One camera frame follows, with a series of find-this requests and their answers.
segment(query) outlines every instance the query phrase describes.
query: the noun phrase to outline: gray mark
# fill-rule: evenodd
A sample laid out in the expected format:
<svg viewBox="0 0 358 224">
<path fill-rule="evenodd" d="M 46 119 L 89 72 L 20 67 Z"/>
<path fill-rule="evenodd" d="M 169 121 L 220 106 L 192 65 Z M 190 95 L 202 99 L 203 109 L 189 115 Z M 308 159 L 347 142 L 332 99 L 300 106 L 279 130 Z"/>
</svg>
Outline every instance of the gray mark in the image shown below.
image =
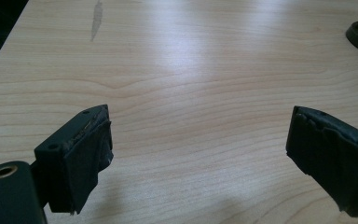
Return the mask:
<svg viewBox="0 0 358 224">
<path fill-rule="evenodd" d="M 94 8 L 94 19 L 92 21 L 92 29 L 91 29 L 91 42 L 94 40 L 94 37 L 98 33 L 98 29 L 101 26 L 103 20 L 103 3 L 101 0 L 98 0 L 98 3 Z"/>
</svg>

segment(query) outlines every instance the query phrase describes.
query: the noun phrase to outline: wooden table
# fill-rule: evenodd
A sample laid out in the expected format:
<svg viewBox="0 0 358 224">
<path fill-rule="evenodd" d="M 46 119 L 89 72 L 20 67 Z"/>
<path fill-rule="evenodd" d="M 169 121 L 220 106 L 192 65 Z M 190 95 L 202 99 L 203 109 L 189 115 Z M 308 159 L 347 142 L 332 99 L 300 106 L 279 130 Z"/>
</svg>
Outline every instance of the wooden table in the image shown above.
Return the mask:
<svg viewBox="0 0 358 224">
<path fill-rule="evenodd" d="M 0 163 L 108 104 L 113 163 L 49 223 L 358 222 L 285 155 L 294 105 L 358 128 L 354 21 L 352 0 L 30 1 L 0 52 Z"/>
</svg>

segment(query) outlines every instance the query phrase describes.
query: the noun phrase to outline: table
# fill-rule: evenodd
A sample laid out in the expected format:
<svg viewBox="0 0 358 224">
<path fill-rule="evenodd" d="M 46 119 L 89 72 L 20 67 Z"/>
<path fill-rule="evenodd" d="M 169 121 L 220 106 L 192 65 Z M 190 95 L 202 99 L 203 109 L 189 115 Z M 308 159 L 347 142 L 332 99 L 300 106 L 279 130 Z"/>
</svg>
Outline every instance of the table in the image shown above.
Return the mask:
<svg viewBox="0 0 358 224">
<path fill-rule="evenodd" d="M 351 0 L 30 1 L 0 52 L 0 163 L 108 104 L 113 163 L 49 223 L 358 222 L 285 155 L 294 105 L 358 128 L 354 21 Z"/>
</svg>

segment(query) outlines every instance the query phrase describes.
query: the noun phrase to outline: wooden surface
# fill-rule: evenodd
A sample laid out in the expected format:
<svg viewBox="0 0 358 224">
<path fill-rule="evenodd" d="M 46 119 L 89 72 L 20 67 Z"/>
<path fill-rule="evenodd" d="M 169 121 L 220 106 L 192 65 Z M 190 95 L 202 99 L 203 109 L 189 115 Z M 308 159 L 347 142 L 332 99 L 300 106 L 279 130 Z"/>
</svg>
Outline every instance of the wooden surface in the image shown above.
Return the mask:
<svg viewBox="0 0 358 224">
<path fill-rule="evenodd" d="M 97 4 L 31 0 L 0 52 L 0 163 L 110 107 L 112 165 L 49 223 L 358 222 L 285 155 L 294 105 L 358 128 L 358 1 Z"/>
</svg>

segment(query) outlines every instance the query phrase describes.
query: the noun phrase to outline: screw hole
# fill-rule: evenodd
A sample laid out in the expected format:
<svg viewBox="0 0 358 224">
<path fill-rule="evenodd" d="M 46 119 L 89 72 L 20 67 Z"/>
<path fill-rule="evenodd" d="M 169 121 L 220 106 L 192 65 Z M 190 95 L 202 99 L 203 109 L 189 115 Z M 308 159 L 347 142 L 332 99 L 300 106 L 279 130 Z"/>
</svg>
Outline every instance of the screw hole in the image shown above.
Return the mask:
<svg viewBox="0 0 358 224">
<path fill-rule="evenodd" d="M 17 171 L 17 166 L 5 166 L 0 168 L 0 179 L 13 175 Z"/>
<path fill-rule="evenodd" d="M 58 147 L 57 144 L 51 144 L 48 146 L 48 149 L 56 149 Z"/>
</svg>

